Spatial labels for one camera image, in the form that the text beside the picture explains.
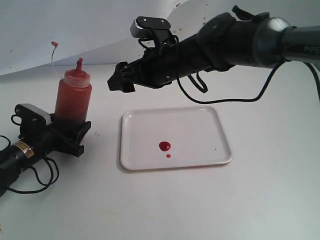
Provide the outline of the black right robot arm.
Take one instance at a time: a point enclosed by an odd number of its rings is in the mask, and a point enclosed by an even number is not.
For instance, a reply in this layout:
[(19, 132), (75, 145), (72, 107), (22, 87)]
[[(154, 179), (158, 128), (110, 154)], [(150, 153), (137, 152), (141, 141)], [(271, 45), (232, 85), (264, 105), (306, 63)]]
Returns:
[(162, 18), (139, 16), (130, 32), (139, 41), (153, 41), (154, 47), (146, 47), (138, 60), (116, 65), (107, 81), (111, 91), (131, 93), (135, 85), (160, 89), (177, 78), (200, 71), (225, 72), (237, 65), (271, 69), (282, 61), (320, 59), (318, 26), (292, 26), (267, 12), (222, 13), (182, 41)]

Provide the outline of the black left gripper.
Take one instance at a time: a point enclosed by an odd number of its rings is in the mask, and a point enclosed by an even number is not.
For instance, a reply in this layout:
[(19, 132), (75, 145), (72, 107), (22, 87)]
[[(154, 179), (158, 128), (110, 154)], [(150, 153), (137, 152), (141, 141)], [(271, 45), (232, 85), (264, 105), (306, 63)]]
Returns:
[(91, 126), (91, 121), (86, 121), (72, 130), (72, 139), (76, 144), (71, 143), (61, 131), (51, 125), (35, 128), (20, 126), (17, 147), (28, 160), (44, 159), (51, 152), (60, 152), (78, 158), (85, 151), (80, 143)]

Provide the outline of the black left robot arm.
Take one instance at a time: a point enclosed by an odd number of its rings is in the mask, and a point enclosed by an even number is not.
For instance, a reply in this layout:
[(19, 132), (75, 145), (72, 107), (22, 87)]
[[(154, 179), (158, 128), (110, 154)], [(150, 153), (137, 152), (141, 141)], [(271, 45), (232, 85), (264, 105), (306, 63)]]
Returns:
[[(81, 142), (90, 128), (90, 121), (68, 129), (60, 128), (54, 124), (39, 129), (21, 128), (19, 140), (14, 144), (9, 144), (0, 152), (0, 195), (3, 196), (8, 191), (21, 195), (31, 195), (48, 189), (60, 176), (58, 164), (49, 157), (49, 154), (60, 152), (80, 157), (84, 153), (84, 146)], [(47, 183), (40, 180), (34, 167), (41, 160), (49, 168), (50, 177)], [(17, 190), (11, 187), (26, 170), (34, 172), (35, 178), (42, 188)]]

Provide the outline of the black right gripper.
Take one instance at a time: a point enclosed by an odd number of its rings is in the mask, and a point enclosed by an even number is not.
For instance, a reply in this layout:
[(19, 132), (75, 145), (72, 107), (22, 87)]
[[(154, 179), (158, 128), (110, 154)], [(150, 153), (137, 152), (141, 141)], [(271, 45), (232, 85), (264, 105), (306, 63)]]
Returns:
[(107, 81), (110, 91), (133, 93), (135, 85), (160, 89), (170, 85), (179, 76), (179, 47), (166, 47), (160, 55), (146, 53), (139, 61), (120, 62)]

